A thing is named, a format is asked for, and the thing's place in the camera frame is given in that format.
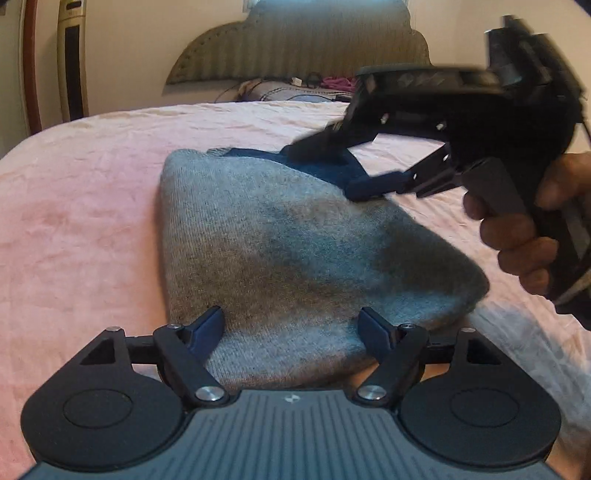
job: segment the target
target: black circular pad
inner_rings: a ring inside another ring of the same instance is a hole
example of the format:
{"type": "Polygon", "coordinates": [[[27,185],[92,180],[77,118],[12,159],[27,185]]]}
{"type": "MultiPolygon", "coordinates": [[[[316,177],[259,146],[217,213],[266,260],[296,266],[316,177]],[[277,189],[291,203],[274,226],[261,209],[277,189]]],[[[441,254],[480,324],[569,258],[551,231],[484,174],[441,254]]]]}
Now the black circular pad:
{"type": "Polygon", "coordinates": [[[450,370],[412,388],[398,412],[403,428],[431,452],[467,466],[495,469],[542,460],[560,430],[554,400],[522,371],[476,367],[450,370]]]}
{"type": "Polygon", "coordinates": [[[124,393],[97,388],[75,394],[64,405],[64,416],[78,427],[104,429],[124,421],[133,406],[124,393]]]}
{"type": "Polygon", "coordinates": [[[184,418],[164,384],[114,365],[66,365],[25,404],[21,428],[37,461],[102,472],[162,449],[184,418]]]}
{"type": "Polygon", "coordinates": [[[519,413],[513,397],[490,388],[461,391],[452,397],[450,407],[459,420],[473,427],[501,427],[519,413]]]}

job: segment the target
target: small logo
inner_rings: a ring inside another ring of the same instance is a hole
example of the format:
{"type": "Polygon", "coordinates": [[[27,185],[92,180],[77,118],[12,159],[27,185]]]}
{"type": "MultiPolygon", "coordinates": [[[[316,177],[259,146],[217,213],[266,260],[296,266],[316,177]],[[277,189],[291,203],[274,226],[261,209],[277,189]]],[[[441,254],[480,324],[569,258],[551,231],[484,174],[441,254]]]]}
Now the small logo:
{"type": "Polygon", "coordinates": [[[283,397],[283,400],[285,400],[287,403],[294,404],[299,402],[301,400],[301,397],[299,395],[292,393],[283,397]]]}

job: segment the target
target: triangular cutout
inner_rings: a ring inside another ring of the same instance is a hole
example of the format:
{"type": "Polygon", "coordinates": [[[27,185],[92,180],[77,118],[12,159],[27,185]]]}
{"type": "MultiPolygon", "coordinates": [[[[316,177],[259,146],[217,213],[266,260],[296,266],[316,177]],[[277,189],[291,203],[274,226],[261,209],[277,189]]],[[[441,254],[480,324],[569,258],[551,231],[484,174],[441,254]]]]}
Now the triangular cutout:
{"type": "Polygon", "coordinates": [[[501,361],[491,352],[488,347],[479,339],[468,341],[468,355],[466,358],[469,364],[477,365],[500,365],[501,361]]]}
{"type": "Polygon", "coordinates": [[[115,344],[113,339],[105,339],[91,351],[81,365],[106,365],[115,363],[115,344]]]}

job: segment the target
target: bed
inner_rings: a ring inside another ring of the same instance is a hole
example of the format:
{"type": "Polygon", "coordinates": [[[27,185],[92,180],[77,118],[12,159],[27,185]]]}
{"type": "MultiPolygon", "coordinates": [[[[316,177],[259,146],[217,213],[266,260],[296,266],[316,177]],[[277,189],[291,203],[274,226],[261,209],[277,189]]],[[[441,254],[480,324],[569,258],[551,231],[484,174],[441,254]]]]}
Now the bed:
{"type": "MultiPolygon", "coordinates": [[[[156,198],[165,158],[179,148],[276,151],[341,116],[346,104],[252,102],[120,112],[46,130],[0,161],[0,479],[33,460],[22,439],[24,401],[98,332],[146,335],[166,322],[156,198]]],[[[354,153],[371,174],[404,168],[437,144],[378,137],[354,153]]],[[[485,270],[491,290],[466,321],[558,401],[563,430],[550,463],[581,476],[591,425],[591,336],[500,272],[457,189],[396,201],[485,270]]],[[[359,382],[360,372],[351,382],[359,382]]]]}

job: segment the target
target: ribbed gray surface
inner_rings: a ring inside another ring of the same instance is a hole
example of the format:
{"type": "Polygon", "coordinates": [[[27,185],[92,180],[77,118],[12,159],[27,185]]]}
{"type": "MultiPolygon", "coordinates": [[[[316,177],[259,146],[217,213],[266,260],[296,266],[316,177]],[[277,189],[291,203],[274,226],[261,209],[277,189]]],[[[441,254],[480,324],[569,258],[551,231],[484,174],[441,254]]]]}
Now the ribbed gray surface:
{"type": "Polygon", "coordinates": [[[559,480],[544,463],[467,472],[412,445],[389,413],[341,391],[245,391],[201,411],[168,451],[124,471],[89,474],[40,465],[25,480],[559,480]],[[288,402],[286,399],[299,400],[288,402]]]}

